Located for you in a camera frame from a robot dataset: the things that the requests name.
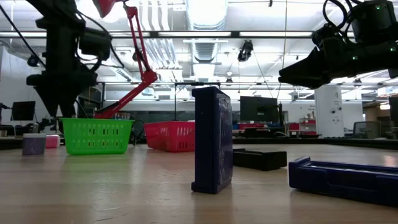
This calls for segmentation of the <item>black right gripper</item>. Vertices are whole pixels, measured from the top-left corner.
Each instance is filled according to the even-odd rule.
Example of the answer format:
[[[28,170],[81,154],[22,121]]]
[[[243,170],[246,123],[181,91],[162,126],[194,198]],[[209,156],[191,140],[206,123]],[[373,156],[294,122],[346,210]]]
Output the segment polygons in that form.
[[[278,81],[317,89],[334,78],[352,77],[385,67],[385,44],[345,42],[337,26],[324,24],[312,34],[316,47],[308,57],[279,71]]]

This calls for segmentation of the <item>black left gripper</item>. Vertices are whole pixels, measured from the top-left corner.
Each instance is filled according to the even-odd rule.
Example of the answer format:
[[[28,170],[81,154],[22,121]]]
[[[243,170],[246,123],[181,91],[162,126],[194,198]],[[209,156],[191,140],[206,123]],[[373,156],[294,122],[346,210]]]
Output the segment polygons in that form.
[[[32,74],[26,78],[29,86],[65,85],[86,88],[96,83],[98,74],[80,61],[72,63],[47,62],[41,74]],[[50,116],[55,117],[60,106],[62,116],[72,118],[76,115],[75,100],[80,94],[74,87],[61,87],[59,94],[51,88],[36,88]]]

